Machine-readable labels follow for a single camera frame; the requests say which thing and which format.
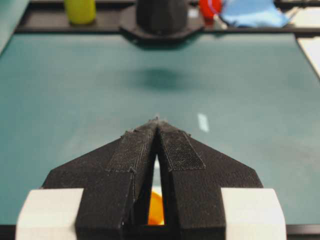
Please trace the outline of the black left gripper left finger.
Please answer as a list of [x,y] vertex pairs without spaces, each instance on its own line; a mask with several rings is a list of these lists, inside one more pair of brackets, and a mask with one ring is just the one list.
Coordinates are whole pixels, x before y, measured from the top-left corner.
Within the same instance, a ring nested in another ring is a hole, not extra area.
[[148,222],[157,122],[52,169],[19,213],[18,240],[121,240]]

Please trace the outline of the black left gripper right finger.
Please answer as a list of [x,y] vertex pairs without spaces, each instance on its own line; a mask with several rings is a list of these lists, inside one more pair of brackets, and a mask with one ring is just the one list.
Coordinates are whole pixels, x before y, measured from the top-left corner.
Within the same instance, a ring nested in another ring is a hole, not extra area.
[[284,240],[277,194],[256,171],[157,121],[168,214],[183,240]]

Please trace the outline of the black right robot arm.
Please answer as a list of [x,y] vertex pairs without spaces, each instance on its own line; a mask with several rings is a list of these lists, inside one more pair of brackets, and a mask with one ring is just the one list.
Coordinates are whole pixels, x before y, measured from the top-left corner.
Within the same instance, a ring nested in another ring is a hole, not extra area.
[[145,43],[179,43],[205,27],[187,0],[137,0],[120,13],[119,28]]

